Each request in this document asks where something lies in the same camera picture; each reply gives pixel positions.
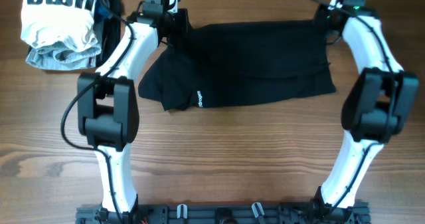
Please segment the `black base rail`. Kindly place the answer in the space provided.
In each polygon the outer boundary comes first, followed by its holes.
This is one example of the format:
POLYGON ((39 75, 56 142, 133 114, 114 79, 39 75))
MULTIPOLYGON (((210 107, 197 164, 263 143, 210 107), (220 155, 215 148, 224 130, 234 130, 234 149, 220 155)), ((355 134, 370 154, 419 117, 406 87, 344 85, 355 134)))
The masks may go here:
MULTIPOLYGON (((148 224, 256 224, 251 205, 187 205, 188 218, 177 219, 178 205, 139 205, 130 212, 116 214, 105 207, 81 207, 76 212, 76 223, 148 223, 148 224)), ((337 208, 323 214, 309 203, 262 204, 266 223, 349 223, 370 224, 371 215, 366 203, 347 209, 337 208)))

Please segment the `grey folded garment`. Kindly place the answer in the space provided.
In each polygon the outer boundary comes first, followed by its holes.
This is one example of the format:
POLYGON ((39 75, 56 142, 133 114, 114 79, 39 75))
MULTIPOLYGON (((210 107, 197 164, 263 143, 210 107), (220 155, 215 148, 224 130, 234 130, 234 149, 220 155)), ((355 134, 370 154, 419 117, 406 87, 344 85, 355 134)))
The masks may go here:
POLYGON ((43 70, 79 70, 94 68, 96 57, 102 52, 102 33, 67 36, 61 41, 31 49, 26 63, 43 70))

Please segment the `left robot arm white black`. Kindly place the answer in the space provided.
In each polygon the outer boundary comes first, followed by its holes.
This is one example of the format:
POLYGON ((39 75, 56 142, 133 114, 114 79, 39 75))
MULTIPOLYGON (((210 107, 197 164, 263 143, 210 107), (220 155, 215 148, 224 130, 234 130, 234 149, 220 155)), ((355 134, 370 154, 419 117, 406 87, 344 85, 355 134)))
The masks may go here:
POLYGON ((96 155, 104 188, 104 220, 129 217, 137 207, 130 167, 131 144, 139 128, 135 82, 162 38, 178 27, 180 0, 144 0, 120 21, 125 32, 109 59, 96 72, 83 72, 74 103, 78 130, 96 155))

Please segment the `black folded garment in pile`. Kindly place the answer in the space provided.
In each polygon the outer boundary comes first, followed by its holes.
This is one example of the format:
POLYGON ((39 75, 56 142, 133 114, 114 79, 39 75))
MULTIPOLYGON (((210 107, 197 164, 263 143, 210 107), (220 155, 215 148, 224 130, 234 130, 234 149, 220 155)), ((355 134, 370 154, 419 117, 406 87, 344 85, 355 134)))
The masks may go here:
MULTIPOLYGON (((109 0, 109 2, 109 9, 120 16, 122 14, 121 0, 109 0)), ((102 36, 102 49, 100 54, 96 56, 96 66, 99 67, 109 59, 121 39, 121 22, 112 17, 96 25, 100 26, 100 34, 102 36)))

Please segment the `left white rail clip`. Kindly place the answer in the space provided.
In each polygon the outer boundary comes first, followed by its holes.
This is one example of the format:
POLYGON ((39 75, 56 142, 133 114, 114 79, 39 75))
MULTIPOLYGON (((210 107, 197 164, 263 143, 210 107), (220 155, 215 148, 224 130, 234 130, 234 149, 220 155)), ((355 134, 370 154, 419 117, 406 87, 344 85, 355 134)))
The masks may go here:
POLYGON ((188 218, 188 207, 185 204, 179 204, 177 206, 177 219, 186 220, 188 218))

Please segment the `black t-shirt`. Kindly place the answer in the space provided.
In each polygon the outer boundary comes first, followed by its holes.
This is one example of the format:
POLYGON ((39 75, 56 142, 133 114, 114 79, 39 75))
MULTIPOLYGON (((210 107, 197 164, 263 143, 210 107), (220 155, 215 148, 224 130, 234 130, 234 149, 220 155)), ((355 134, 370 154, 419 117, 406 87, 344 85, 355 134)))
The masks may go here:
POLYGON ((138 86, 164 110, 334 92, 324 34, 311 20, 212 24, 175 35, 138 86))

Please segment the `right white rail clip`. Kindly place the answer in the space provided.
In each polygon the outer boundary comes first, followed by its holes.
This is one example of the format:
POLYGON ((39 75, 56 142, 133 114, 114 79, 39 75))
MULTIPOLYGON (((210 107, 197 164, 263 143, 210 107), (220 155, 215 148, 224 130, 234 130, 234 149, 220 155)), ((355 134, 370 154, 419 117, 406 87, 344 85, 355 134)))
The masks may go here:
POLYGON ((264 218, 265 213, 264 213, 262 204, 260 202, 255 202, 252 204, 251 208, 257 222, 259 224, 266 224, 266 221, 264 218))

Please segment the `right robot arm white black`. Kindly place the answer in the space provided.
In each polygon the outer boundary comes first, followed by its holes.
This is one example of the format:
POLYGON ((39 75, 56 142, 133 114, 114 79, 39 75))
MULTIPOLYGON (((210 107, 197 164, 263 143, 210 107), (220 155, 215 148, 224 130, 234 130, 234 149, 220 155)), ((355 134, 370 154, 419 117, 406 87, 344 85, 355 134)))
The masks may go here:
POLYGON ((322 3, 334 29, 351 49, 359 77, 341 111, 344 137, 329 177, 319 188, 323 217, 348 212, 375 157, 404 127, 418 77, 392 55, 374 10, 365 0, 322 3))

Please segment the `white rail clip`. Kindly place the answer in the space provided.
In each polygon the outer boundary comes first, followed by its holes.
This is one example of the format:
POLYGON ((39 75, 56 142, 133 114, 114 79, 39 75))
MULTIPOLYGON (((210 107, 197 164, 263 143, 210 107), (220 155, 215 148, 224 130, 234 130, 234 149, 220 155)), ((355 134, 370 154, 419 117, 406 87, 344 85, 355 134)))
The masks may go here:
POLYGON ((262 204, 260 202, 255 202, 252 204, 251 208, 257 222, 259 224, 266 224, 266 221, 264 218, 265 213, 264 213, 262 204))
POLYGON ((188 207, 185 204, 179 204, 177 206, 177 219, 186 220, 188 218, 188 207))

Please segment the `white shirt with black lettering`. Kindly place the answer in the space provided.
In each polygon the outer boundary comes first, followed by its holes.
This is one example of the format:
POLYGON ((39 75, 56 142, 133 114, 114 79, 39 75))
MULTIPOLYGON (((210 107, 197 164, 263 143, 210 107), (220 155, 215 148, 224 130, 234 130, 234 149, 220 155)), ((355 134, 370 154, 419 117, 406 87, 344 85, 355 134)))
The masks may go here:
POLYGON ((23 0, 21 40, 40 49, 56 43, 82 52, 97 42, 97 0, 23 0))

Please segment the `blue garment in pile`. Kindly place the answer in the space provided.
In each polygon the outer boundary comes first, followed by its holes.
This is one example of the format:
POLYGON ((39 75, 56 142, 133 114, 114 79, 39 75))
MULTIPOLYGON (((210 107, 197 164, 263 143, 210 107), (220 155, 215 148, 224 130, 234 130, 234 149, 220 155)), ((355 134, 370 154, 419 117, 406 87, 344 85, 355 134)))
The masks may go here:
POLYGON ((106 19, 111 19, 112 15, 107 11, 110 8, 109 0, 96 0, 96 7, 94 11, 94 23, 102 23, 106 19))

